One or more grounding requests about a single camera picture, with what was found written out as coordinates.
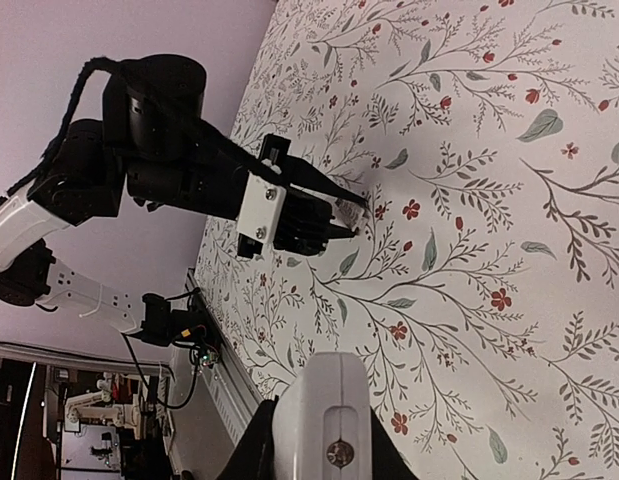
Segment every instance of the red flower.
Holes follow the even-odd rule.
[[[502,312],[505,307],[511,306],[511,298],[507,296],[507,291],[504,288],[501,288],[497,292],[493,292],[491,298],[491,306],[496,307],[499,312]]]
[[[387,206],[386,205],[380,205],[379,207],[376,208],[376,218],[378,220],[382,220],[385,217],[385,213],[387,213]]]
[[[409,205],[405,205],[402,209],[402,214],[407,216],[407,220],[411,220],[412,218],[417,218],[420,214],[420,204],[416,203],[416,201],[412,198],[409,200]]]
[[[527,102],[531,103],[532,105],[534,103],[538,103],[538,100],[540,100],[540,92],[535,88],[530,88],[529,90],[527,90],[527,96],[525,97],[525,100],[527,100]]]
[[[404,325],[402,321],[399,321],[398,325],[389,327],[389,331],[396,340],[404,340],[407,338],[407,326]]]
[[[440,108],[446,110],[451,106],[451,97],[447,96],[440,100]]]
[[[567,155],[569,160],[573,160],[574,155],[578,155],[580,148],[574,146],[573,142],[567,144],[567,148],[560,150],[563,155]]]
[[[396,412],[391,419],[391,425],[393,425],[393,430],[396,433],[407,435],[409,432],[409,427],[407,426],[407,416],[404,414]]]

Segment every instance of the metal screw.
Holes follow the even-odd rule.
[[[327,460],[334,467],[346,467],[353,461],[353,457],[353,447],[342,440],[332,443],[327,449]]]

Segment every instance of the floral tablecloth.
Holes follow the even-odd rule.
[[[422,479],[619,479],[619,0],[280,0],[233,138],[369,199],[197,279],[261,392],[356,352]]]

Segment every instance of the white wall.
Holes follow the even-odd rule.
[[[39,161],[89,58],[190,56],[207,69],[203,117],[228,133],[269,22],[270,0],[0,0],[0,195]],[[87,85],[75,118],[100,118],[106,75]],[[52,236],[54,254],[111,286],[179,293],[204,218],[129,198],[117,220],[93,219]],[[59,312],[0,303],[0,340],[127,358],[118,334]],[[167,352],[140,348],[145,359]]]

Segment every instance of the wall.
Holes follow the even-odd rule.
[[[208,73],[203,117],[228,133],[273,8],[268,0],[0,0],[0,195],[38,162],[76,75],[93,56],[195,58]],[[88,83],[76,118],[100,117],[106,80],[96,75]],[[117,220],[91,220],[48,244],[104,283],[171,295],[195,262],[203,225],[202,216],[167,208],[148,214],[127,198]],[[110,328],[1,303],[0,340],[127,358]]]

